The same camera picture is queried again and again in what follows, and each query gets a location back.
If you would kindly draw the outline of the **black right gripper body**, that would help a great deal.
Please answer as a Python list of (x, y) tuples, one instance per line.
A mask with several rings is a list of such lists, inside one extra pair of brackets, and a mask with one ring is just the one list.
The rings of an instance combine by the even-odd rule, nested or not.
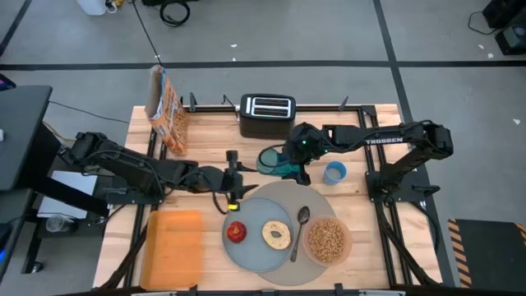
[(291, 164), (310, 164), (328, 153), (325, 134), (310, 123), (295, 126), (284, 144), (283, 157)]

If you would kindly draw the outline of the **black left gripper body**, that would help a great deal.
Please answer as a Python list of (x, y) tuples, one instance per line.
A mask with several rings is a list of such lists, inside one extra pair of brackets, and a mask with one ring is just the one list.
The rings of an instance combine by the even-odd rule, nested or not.
[(239, 211), (239, 199), (242, 199), (242, 175), (238, 172), (238, 152), (227, 150), (226, 158), (228, 167), (221, 171), (216, 167), (203, 168), (203, 179), (206, 188), (212, 192), (212, 200), (218, 211), (223, 211), (219, 205), (218, 194), (225, 195), (227, 201), (226, 211)]

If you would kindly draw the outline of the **dark metal spoon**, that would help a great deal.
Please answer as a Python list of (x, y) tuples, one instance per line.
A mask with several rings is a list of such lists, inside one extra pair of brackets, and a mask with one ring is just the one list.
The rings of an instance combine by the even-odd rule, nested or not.
[(297, 236), (296, 236), (295, 241), (294, 241), (293, 250), (292, 250), (291, 256), (290, 256), (290, 261), (291, 262), (295, 262), (297, 260), (298, 245), (299, 245), (299, 240), (300, 240), (301, 234), (302, 234), (302, 228), (308, 222), (309, 219), (310, 219), (310, 209), (309, 209), (309, 207), (308, 206), (301, 207), (300, 210), (298, 211), (299, 228), (298, 228)]

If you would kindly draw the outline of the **red apple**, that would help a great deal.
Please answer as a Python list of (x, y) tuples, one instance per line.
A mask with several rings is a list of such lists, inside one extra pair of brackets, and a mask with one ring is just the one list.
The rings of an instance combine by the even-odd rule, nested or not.
[(246, 236), (247, 228), (242, 222), (234, 221), (226, 229), (226, 237), (232, 243), (241, 243)]

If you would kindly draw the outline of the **bagel half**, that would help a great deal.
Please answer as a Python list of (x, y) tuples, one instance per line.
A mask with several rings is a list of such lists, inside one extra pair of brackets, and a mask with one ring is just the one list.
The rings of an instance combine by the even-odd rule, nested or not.
[(275, 250), (284, 250), (291, 243), (291, 233), (288, 226), (277, 220), (266, 222), (261, 234), (264, 241)]

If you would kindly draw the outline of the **orange Cheerios Protein cereal box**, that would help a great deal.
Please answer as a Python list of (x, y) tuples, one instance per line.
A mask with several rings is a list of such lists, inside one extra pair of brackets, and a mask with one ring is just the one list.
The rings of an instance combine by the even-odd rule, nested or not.
[(185, 155), (188, 143), (189, 116), (165, 69), (150, 69), (150, 88), (145, 114), (163, 143), (174, 155)]

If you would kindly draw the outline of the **round speckled placemat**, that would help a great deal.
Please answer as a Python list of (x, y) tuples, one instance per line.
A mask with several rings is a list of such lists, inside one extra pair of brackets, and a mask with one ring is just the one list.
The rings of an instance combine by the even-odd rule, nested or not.
[[(299, 230), (298, 212), (303, 206), (309, 207), (311, 218), (320, 215), (335, 216), (330, 203), (317, 190), (297, 185), (293, 181), (268, 183), (257, 188), (251, 197), (276, 201), (288, 212), (293, 222), (292, 247), (296, 245), (295, 239)], [(315, 263), (307, 255), (300, 235), (297, 260), (292, 262), (290, 255), (287, 255), (283, 264), (272, 271), (259, 273), (259, 276), (280, 287), (293, 287), (316, 281), (326, 270), (327, 267)]]

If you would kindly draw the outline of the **black two-slot toaster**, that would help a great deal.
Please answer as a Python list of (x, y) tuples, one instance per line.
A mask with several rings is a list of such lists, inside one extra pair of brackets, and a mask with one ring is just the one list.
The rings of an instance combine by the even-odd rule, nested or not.
[(238, 117), (243, 137), (286, 140), (295, 126), (296, 100), (288, 95), (245, 94)]

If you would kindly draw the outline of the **round grey plate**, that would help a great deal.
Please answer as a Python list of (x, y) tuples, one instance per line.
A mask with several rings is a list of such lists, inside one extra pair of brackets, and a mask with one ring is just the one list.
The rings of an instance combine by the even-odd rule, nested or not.
[[(291, 243), (283, 250), (276, 250), (264, 240), (262, 230), (269, 221), (284, 223), (290, 236), (295, 234), (290, 214), (278, 202), (268, 198), (246, 199), (240, 204), (239, 211), (226, 215), (222, 229), (224, 250), (241, 268), (263, 273), (276, 269), (289, 258)], [(227, 238), (227, 228), (232, 222), (240, 222), (247, 229), (247, 236), (240, 243), (233, 243)]]

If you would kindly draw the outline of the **toasted cereal rings heap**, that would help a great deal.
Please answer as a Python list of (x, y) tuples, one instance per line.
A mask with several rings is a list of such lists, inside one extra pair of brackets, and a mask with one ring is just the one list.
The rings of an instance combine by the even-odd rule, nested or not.
[(341, 225), (331, 219), (318, 220), (308, 232), (307, 246), (311, 254), (324, 264), (337, 261), (344, 251), (344, 231)]

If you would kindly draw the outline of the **white bowl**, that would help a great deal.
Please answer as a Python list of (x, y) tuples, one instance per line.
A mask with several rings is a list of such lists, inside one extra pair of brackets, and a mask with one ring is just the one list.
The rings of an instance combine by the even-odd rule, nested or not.
[[(329, 263), (329, 264), (324, 264), (320, 261), (318, 261), (312, 254), (311, 254), (311, 251), (309, 250), (309, 247), (307, 246), (308, 244), (308, 232), (311, 230), (313, 224), (315, 222), (317, 222), (318, 220), (323, 220), (323, 219), (331, 219), (331, 220), (335, 220), (337, 223), (339, 223), (344, 231), (344, 251), (342, 253), (342, 256), (337, 260), (337, 261), (334, 261), (332, 263)], [(353, 245), (353, 242), (352, 242), (352, 238), (351, 238), (351, 234), (348, 230), (348, 227), (345, 225), (345, 223), (341, 220), (339, 220), (338, 218), (334, 217), (334, 216), (330, 216), (330, 215), (320, 215), (320, 216), (317, 216), (317, 217), (314, 217), (312, 219), (310, 219), (307, 224), (305, 225), (304, 227), (304, 230), (302, 231), (302, 243), (303, 243), (303, 247), (304, 247), (304, 250), (307, 254), (307, 256), (313, 260), (316, 264), (320, 265), (320, 266), (325, 266), (325, 267), (331, 267), (331, 266), (337, 266), (341, 263), (343, 263), (344, 261), (347, 260), (348, 258), (348, 255), (349, 253), (351, 252), (351, 249), (352, 249), (352, 245)]]

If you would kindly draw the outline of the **clear plastic cup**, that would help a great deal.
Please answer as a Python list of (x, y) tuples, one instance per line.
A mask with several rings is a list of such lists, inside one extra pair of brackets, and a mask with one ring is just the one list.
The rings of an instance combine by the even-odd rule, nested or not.
[(45, 227), (50, 233), (70, 233), (76, 229), (76, 221), (64, 215), (52, 215)]

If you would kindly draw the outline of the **black yellow hazard mat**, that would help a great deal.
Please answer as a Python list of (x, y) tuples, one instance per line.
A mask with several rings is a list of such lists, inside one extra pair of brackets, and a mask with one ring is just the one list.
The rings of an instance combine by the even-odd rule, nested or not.
[(526, 293), (526, 226), (450, 219), (460, 286)]

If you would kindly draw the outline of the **black side desk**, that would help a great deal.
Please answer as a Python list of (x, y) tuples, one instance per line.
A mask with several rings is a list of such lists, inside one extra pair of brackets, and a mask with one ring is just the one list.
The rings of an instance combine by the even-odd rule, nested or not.
[(0, 91), (0, 192), (47, 175), (53, 155), (46, 151), (42, 121), (52, 91), (51, 86)]

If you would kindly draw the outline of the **white bin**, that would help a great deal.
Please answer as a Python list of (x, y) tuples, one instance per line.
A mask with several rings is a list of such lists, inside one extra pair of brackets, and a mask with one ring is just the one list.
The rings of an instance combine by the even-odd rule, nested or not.
[(76, 0), (76, 2), (88, 16), (102, 16), (107, 11), (105, 0)]

